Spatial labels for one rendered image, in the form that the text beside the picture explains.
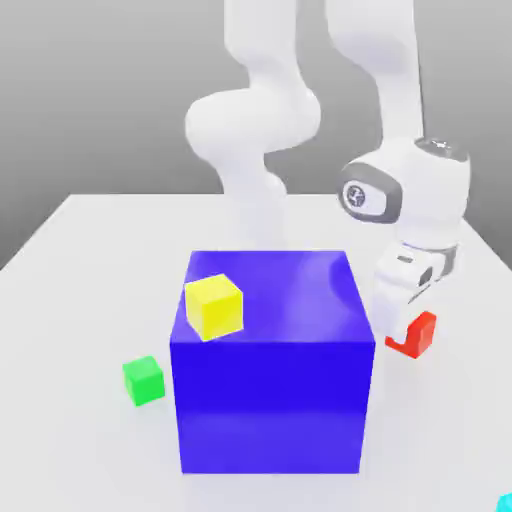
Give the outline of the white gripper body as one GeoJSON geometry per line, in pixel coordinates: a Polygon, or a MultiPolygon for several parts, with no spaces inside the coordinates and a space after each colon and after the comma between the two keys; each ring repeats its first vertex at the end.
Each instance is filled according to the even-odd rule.
{"type": "Polygon", "coordinates": [[[405,335],[413,321],[413,303],[425,288],[407,288],[381,277],[374,279],[372,327],[382,335],[405,335]]]}

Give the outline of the small red cube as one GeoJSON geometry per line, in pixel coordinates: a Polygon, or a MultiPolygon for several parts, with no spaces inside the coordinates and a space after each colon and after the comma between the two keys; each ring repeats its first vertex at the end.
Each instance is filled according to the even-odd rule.
{"type": "Polygon", "coordinates": [[[424,311],[408,326],[406,338],[402,344],[391,337],[386,337],[385,345],[410,358],[417,359],[431,346],[436,321],[436,315],[424,311]]]}

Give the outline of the small yellow cube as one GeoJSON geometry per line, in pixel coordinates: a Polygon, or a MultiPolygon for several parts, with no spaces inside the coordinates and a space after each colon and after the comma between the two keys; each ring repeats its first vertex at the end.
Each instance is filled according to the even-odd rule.
{"type": "Polygon", "coordinates": [[[187,321],[208,342],[244,329],[243,292],[225,275],[185,284],[187,321]]]}

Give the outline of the small green cube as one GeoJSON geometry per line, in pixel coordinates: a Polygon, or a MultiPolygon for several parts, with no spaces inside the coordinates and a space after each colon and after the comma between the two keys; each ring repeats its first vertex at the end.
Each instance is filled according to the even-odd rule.
{"type": "Polygon", "coordinates": [[[153,356],[145,356],[122,365],[124,384],[135,406],[165,396],[163,371],[153,356]]]}

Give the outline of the large blue box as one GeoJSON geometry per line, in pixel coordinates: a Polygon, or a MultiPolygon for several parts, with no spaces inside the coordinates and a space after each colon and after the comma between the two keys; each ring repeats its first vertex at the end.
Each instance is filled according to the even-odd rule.
{"type": "Polygon", "coordinates": [[[203,341],[178,310],[170,335],[186,474],[355,474],[375,339],[347,255],[194,251],[187,281],[227,276],[244,328],[203,341]]]}

